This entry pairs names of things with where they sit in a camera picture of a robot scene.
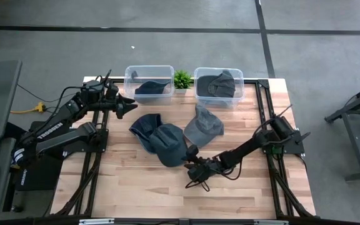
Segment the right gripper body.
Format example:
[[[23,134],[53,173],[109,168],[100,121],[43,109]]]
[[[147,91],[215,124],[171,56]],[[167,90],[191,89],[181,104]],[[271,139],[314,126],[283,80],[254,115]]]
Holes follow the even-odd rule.
[[[187,160],[198,160],[198,165],[192,169],[197,169],[201,172],[197,181],[192,181],[187,184],[188,188],[201,185],[205,191],[209,191],[210,187],[206,184],[206,181],[215,174],[218,173],[218,164],[215,160],[203,157],[197,157],[199,149],[196,145],[191,145],[187,149]]]

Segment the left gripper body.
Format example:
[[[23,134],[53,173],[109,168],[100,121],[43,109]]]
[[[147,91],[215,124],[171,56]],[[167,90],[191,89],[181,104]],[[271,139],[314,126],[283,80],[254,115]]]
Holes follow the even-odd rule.
[[[119,94],[119,88],[113,82],[109,82],[106,86],[105,98],[108,109],[116,113],[118,119],[122,119],[124,116],[124,102]]]

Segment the dark blue denim cap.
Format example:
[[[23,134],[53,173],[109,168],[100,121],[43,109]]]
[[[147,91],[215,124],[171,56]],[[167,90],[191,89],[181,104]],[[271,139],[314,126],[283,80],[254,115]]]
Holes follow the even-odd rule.
[[[177,167],[184,164],[188,146],[180,127],[171,123],[163,124],[150,135],[149,142],[164,166]]]

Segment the grey cap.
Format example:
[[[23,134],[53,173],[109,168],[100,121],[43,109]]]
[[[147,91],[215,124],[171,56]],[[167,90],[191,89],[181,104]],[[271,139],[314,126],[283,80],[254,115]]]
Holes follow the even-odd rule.
[[[224,134],[224,124],[217,116],[199,104],[195,106],[195,112],[184,129],[184,135],[191,143],[203,147]]]
[[[197,95],[212,98],[233,98],[236,84],[228,70],[219,75],[206,75],[197,79]]]

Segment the clear plastic storage bin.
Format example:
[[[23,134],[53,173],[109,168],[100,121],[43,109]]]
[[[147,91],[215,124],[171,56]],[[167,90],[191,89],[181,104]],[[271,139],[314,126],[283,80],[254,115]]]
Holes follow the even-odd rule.
[[[206,75],[219,75],[223,70],[228,70],[236,84],[234,97],[202,97],[197,95],[197,79]],[[194,95],[199,104],[217,108],[235,108],[245,98],[243,72],[235,68],[198,67],[194,70]]]
[[[135,96],[134,91],[146,81],[170,81],[167,95]],[[174,69],[170,65],[128,66],[124,76],[124,95],[143,105],[169,105],[174,94]]]

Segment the small green potted plant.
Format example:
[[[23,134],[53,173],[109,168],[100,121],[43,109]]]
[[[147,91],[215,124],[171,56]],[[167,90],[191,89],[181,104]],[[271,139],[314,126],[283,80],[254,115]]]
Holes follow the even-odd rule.
[[[191,75],[185,70],[176,70],[174,73],[174,86],[176,94],[185,94],[191,83]]]

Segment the black box white logo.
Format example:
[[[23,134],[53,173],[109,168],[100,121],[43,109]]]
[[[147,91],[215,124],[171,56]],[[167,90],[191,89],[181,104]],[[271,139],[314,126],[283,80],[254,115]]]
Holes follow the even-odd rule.
[[[19,173],[16,191],[54,190],[60,175],[63,160],[44,156],[35,164]]]

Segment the silver metal bracket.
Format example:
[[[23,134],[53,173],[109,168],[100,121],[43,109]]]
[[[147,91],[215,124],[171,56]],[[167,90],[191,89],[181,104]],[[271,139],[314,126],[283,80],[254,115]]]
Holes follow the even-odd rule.
[[[282,220],[254,220],[253,225],[289,225],[288,221]]]
[[[113,225],[114,218],[81,219],[78,225]]]

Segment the black metal table frame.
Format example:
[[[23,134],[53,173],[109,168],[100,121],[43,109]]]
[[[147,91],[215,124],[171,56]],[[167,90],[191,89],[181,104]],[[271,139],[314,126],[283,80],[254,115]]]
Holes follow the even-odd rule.
[[[140,105],[118,119],[110,114],[109,137],[97,181],[86,188],[81,212],[95,218],[273,219],[276,216],[266,155],[254,151],[229,177],[207,180],[209,190],[187,187],[186,168],[166,167],[145,151],[129,127],[139,117],[159,113],[165,123],[184,128],[195,115],[193,89],[177,92],[166,104]],[[244,98],[232,108],[212,108],[224,134],[200,150],[212,157],[247,141],[261,122],[282,114],[294,122],[283,79],[247,79]]]

